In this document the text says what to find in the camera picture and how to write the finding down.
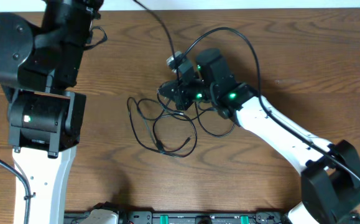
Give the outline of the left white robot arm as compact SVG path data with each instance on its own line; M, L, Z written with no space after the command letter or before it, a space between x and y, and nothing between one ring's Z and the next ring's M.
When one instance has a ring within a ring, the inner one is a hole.
M86 96L72 91L83 53L94 47L101 0L47 1L41 26L0 13L0 85L15 175L15 223L63 223L68 176Z

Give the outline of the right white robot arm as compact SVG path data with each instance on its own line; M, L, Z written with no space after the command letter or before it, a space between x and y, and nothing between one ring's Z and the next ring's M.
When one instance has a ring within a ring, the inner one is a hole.
M360 158L347 141L336 144L303 129L275 109L256 89L239 83L218 49L207 49L189 61L176 52L167 66L179 75L159 94L185 111L193 103L211 103L218 114L255 134L298 172L301 202L283 223L360 223Z

